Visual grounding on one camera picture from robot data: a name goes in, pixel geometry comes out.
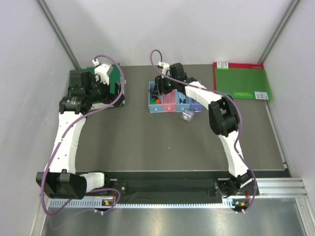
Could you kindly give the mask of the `pink drawer bin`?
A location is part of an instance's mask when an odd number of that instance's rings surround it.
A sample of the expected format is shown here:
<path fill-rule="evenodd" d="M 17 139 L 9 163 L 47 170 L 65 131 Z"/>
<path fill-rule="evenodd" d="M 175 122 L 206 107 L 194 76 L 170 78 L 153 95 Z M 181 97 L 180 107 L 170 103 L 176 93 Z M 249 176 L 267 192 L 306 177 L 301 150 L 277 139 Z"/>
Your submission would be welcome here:
<path fill-rule="evenodd" d="M 175 112 L 176 111 L 176 91 L 173 90 L 168 94 L 162 96 L 162 109 L 163 112 Z"/>

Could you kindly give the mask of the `light blue end drawer bin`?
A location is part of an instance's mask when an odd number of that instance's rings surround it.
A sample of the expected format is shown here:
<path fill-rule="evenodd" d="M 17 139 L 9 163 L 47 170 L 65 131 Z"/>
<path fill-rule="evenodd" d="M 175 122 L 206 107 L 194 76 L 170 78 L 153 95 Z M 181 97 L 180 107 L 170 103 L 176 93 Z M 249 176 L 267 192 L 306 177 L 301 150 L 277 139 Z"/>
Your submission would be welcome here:
<path fill-rule="evenodd" d="M 154 82 L 149 82 L 149 93 L 148 93 L 148 107 L 150 113 L 162 113 L 163 106 L 162 106 L 162 95 L 161 94 L 153 94 L 153 90 L 155 87 Z"/>

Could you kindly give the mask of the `clear jar of paper clips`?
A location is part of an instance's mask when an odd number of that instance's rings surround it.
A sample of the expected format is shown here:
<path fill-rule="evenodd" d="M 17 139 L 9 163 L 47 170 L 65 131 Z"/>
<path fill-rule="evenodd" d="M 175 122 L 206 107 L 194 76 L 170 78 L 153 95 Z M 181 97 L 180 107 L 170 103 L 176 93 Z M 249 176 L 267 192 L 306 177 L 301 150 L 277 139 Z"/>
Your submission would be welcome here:
<path fill-rule="evenodd" d="M 181 118 L 187 122 L 191 122 L 194 115 L 195 115 L 195 112 L 191 110 L 184 110 L 181 114 Z"/>

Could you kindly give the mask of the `green transparent folder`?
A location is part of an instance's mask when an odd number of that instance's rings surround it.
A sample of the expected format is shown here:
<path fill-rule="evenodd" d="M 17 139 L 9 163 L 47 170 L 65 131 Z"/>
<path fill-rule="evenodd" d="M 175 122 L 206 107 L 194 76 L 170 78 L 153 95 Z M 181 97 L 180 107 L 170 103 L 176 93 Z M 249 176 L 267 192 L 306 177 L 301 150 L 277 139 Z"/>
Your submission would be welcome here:
<path fill-rule="evenodd" d="M 215 69 L 216 90 L 239 99 L 273 99 L 267 73 L 263 69 Z"/>

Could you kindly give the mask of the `purple drawer bin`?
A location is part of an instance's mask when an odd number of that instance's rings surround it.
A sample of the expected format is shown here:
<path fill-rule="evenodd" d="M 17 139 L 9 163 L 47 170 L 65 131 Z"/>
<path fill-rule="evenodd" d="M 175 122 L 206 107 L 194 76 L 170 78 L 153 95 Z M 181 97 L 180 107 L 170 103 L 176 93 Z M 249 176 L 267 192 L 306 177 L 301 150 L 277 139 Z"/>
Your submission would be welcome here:
<path fill-rule="evenodd" d="M 198 103 L 195 99 L 189 97 L 189 102 L 190 102 L 190 107 L 189 109 L 193 112 L 202 112 L 203 111 L 203 106 L 202 104 Z"/>

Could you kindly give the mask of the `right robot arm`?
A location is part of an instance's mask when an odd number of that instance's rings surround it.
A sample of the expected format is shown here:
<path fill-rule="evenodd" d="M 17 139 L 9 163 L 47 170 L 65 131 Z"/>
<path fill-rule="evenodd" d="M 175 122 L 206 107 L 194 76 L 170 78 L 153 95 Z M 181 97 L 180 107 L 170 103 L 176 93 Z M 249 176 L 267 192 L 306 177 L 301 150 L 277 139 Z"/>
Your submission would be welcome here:
<path fill-rule="evenodd" d="M 168 94 L 176 89 L 208 110 L 210 128 L 221 140 L 231 175 L 227 183 L 216 185 L 218 194 L 223 197 L 242 194 L 251 183 L 252 174 L 242 160 L 238 138 L 240 118 L 232 99 L 208 90 L 193 77 L 189 78 L 180 63 L 169 65 L 160 61 L 157 69 L 160 75 L 155 78 L 155 92 Z"/>

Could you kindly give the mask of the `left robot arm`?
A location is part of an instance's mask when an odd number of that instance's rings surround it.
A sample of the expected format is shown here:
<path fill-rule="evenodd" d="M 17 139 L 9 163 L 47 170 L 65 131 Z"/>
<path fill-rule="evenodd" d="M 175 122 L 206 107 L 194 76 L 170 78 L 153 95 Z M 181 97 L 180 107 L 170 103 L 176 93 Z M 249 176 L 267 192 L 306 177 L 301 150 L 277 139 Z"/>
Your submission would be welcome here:
<path fill-rule="evenodd" d="M 111 81 L 110 72 L 96 69 L 72 70 L 68 93 L 59 102 L 59 126 L 54 144 L 54 158 L 46 166 L 48 173 L 38 172 L 36 183 L 51 199 L 82 199 L 95 189 L 106 195 L 112 184 L 102 172 L 76 174 L 75 158 L 86 114 L 115 102 L 124 102 L 120 81 Z"/>

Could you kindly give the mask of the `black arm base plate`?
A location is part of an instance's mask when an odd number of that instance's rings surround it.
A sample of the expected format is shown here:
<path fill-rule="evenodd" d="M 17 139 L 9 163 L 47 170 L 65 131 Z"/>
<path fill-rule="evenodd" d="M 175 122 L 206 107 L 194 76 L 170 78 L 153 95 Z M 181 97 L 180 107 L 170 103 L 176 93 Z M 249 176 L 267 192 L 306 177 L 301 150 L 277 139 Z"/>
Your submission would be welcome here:
<path fill-rule="evenodd" d="M 218 203 L 223 196 L 216 185 L 227 183 L 230 177 L 228 171 L 111 171 L 105 174 L 105 185 L 91 195 L 110 195 L 114 188 L 119 190 L 122 203 Z M 228 197 L 247 200 L 258 194 L 252 179 L 241 193 Z"/>

